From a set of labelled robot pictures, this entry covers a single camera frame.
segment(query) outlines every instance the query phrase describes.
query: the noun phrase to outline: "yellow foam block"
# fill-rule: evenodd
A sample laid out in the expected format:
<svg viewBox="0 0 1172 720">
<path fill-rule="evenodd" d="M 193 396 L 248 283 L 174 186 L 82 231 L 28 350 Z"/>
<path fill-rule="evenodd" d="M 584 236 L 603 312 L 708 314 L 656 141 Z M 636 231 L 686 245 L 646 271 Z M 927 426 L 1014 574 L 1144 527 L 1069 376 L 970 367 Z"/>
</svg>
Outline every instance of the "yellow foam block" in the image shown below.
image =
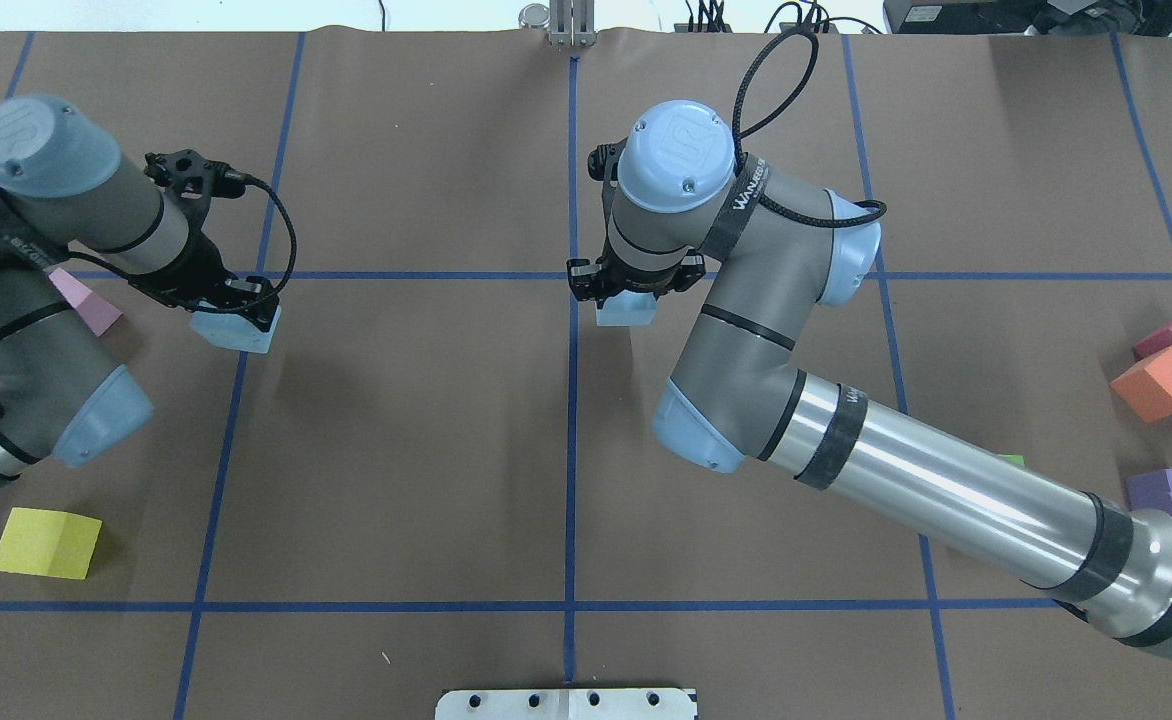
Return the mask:
<svg viewBox="0 0 1172 720">
<path fill-rule="evenodd" d="M 14 507 L 0 537 L 0 573 L 83 580 L 102 521 Z"/>
</svg>

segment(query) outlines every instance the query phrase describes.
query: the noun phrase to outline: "metal bracket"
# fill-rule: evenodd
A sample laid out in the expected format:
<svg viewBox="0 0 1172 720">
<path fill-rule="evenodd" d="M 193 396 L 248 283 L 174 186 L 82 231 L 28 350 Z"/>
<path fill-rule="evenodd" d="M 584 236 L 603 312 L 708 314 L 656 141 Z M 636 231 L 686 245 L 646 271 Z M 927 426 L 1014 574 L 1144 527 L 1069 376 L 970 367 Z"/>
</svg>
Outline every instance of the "metal bracket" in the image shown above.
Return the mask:
<svg viewBox="0 0 1172 720">
<path fill-rule="evenodd" d="M 557 46 L 595 45 L 595 0 L 550 0 L 546 41 Z"/>
<path fill-rule="evenodd" d="M 435 720 L 697 720 L 697 692 L 680 688 L 454 691 Z"/>
</svg>

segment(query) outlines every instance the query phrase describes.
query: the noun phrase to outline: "silver metal tube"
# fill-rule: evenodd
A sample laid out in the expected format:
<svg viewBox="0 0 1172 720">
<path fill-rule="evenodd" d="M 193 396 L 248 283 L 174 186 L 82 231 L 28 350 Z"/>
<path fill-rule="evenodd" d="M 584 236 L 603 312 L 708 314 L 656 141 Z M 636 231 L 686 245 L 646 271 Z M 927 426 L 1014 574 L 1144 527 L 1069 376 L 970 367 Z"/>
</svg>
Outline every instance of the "silver metal tube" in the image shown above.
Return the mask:
<svg viewBox="0 0 1172 720">
<path fill-rule="evenodd" d="M 1172 605 L 1172 516 L 1158 510 L 1133 512 L 1133 550 L 1120 577 L 1079 603 L 1088 624 L 1112 638 L 1149 629 Z"/>
<path fill-rule="evenodd" d="M 808 382 L 825 381 L 810 375 Z M 815 419 L 832 413 L 825 395 L 800 396 L 770 462 L 791 474 L 805 469 L 811 454 L 802 459 L 797 450 L 822 442 L 825 428 Z M 1035 587 L 1070 579 L 1097 528 L 1092 498 L 1083 493 L 875 402 L 830 491 Z"/>
</svg>

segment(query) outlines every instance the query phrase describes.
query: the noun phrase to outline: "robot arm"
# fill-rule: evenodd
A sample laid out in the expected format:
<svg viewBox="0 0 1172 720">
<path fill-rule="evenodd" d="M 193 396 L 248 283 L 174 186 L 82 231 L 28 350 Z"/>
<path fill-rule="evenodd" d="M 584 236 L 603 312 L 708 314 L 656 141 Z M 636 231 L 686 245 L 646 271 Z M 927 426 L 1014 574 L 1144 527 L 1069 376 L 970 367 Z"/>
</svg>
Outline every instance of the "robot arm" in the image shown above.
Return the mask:
<svg viewBox="0 0 1172 720">
<path fill-rule="evenodd" d="M 202 232 L 212 197 L 265 183 L 189 150 L 146 161 L 143 174 L 61 99 L 0 104 L 0 488 L 50 455 L 82 466 L 152 414 L 42 269 L 95 260 L 162 304 L 198 310 L 192 327 L 214 345 L 270 346 L 278 288 L 240 281 Z M 75 254 L 73 240 L 101 259 Z"/>
<path fill-rule="evenodd" d="M 722 261 L 656 410 L 665 446 L 720 473 L 745 456 L 772 462 L 1172 659 L 1172 516 L 1054 484 L 788 365 L 811 307 L 847 300 L 873 263 L 878 224 L 852 224 L 861 206 L 763 159 L 734 164 L 732 135 L 690 101 L 655 106 L 613 154 L 621 192 L 605 190 L 604 256 L 568 261 L 578 299 L 599 303 L 606 320 L 622 292 L 681 290 L 690 249 Z M 609 147 L 597 151 L 592 169 L 608 157 Z M 607 186 L 609 174 L 599 176 Z M 792 222 L 761 196 L 827 222 Z"/>
</svg>

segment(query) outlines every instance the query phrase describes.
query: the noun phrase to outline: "light blue foam block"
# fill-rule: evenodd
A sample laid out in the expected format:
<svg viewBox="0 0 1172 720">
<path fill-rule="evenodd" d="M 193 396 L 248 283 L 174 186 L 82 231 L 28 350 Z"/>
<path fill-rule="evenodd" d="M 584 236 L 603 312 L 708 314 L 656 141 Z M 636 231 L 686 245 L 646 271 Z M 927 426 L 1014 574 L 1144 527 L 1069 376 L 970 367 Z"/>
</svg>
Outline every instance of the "light blue foam block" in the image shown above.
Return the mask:
<svg viewBox="0 0 1172 720">
<path fill-rule="evenodd" d="M 657 299 L 652 292 L 624 290 L 595 308 L 595 325 L 601 328 L 633 328 L 652 324 L 657 314 Z"/>
</svg>

